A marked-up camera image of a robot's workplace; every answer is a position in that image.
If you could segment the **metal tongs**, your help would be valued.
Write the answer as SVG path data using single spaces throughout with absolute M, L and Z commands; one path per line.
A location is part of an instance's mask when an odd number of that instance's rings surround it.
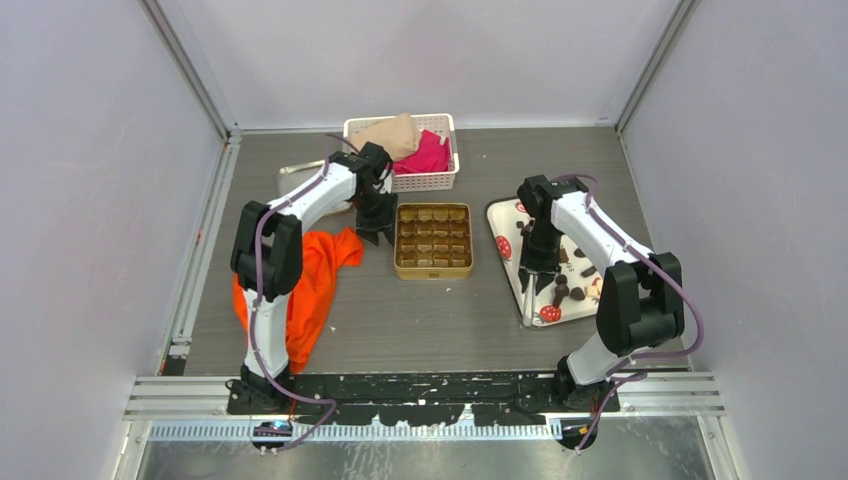
M 536 298 L 535 286 L 538 275 L 529 273 L 527 275 L 527 288 L 524 292 L 522 304 L 522 325 L 524 327 L 532 327 L 536 315 Z

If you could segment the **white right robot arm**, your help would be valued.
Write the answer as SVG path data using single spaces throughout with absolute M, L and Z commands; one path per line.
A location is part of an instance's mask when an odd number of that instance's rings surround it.
M 559 248 L 568 237 L 602 276 L 596 332 L 557 364 L 554 390 L 567 410 L 582 409 L 594 386 L 628 357 L 680 337 L 685 328 L 682 268 L 671 253 L 656 254 L 635 241 L 593 203 L 579 178 L 526 178 L 517 196 L 531 218 L 522 233 L 518 290 L 533 301 L 560 273 Z

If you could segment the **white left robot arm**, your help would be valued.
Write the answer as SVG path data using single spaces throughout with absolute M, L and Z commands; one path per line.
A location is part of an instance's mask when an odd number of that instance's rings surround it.
M 247 307 L 248 350 L 240 382 L 253 390 L 253 400 L 265 411 L 282 411 L 292 397 L 283 340 L 289 297 L 305 265 L 304 234 L 345 202 L 356 211 L 356 238 L 373 245 L 394 242 L 398 196 L 384 186 L 392 165 L 383 147 L 368 142 L 333 153 L 290 193 L 243 207 L 230 258 Z

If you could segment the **gold chocolate tray box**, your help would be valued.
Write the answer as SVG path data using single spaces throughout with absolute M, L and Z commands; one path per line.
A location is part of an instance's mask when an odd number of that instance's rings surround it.
M 470 207 L 402 203 L 395 223 L 393 265 L 402 280 L 459 280 L 474 266 Z

